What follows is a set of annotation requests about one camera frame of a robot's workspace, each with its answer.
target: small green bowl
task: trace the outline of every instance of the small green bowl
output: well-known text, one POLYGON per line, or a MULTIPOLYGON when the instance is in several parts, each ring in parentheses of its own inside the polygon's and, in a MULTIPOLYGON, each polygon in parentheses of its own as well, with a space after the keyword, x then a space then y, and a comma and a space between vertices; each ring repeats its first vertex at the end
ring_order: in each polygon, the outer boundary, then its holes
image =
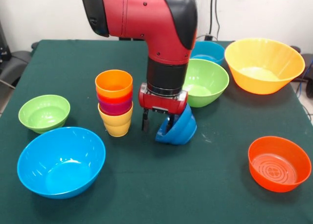
POLYGON ((228 84, 228 73, 220 65, 203 59, 190 59, 182 88, 188 91, 189 105, 201 108, 216 100, 228 84))
POLYGON ((62 127, 69 115, 69 102, 58 95, 42 95, 26 102, 19 111, 19 120, 38 134, 62 127))

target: orange bowl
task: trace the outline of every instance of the orange bowl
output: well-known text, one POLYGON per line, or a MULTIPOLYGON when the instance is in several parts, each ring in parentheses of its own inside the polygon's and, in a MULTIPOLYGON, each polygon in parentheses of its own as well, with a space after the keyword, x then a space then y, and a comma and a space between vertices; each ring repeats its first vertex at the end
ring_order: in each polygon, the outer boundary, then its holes
POLYGON ((279 91, 305 68, 302 56, 289 45, 262 38, 231 43, 225 59, 237 85, 255 94, 279 91))
POLYGON ((311 161, 297 144, 281 137, 255 140, 248 151, 249 169, 254 180, 273 192, 288 192, 311 174, 311 161))
POLYGON ((120 98, 133 91, 132 76, 122 70, 101 72, 95 79, 98 95, 105 98, 120 98))

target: yellow cup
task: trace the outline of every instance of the yellow cup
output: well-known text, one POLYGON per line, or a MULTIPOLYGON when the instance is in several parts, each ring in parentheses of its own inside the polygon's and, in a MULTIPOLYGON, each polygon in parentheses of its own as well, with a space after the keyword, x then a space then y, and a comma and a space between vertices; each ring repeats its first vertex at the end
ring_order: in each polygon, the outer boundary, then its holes
POLYGON ((131 119, 133 114, 134 103, 132 102, 131 109, 122 115, 106 115, 100 110, 98 104, 98 111, 103 120, 104 126, 108 133, 113 137, 122 137, 127 134, 128 129, 131 125, 131 119))

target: white wall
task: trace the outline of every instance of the white wall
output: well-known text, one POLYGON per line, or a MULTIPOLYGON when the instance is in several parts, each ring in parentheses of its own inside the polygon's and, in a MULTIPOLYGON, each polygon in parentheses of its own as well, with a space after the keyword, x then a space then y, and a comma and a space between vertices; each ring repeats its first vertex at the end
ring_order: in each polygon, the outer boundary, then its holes
MULTIPOLYGON (((205 34, 210 0, 197 1, 205 34)), ((313 52, 312 0, 218 0, 218 16, 220 40, 266 37, 313 52)), ((89 27, 82 0, 0 0, 0 20, 12 51, 41 39, 105 39, 89 27)))

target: red cup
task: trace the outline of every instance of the red cup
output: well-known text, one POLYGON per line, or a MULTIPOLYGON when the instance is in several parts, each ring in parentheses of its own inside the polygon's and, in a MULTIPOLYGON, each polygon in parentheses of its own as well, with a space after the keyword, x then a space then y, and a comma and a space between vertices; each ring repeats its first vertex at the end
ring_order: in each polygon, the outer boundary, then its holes
POLYGON ((133 97, 122 103, 107 103, 105 101, 99 100, 100 110, 106 115, 122 115, 128 112, 132 108, 133 97))
POLYGON ((99 101, 101 100, 102 102, 109 103, 109 104, 123 103, 132 97, 133 97, 133 91, 129 92, 128 94, 126 94, 122 97, 118 97, 118 98, 108 98, 108 97, 104 97, 104 96, 97 93, 97 98, 99 99, 99 101))

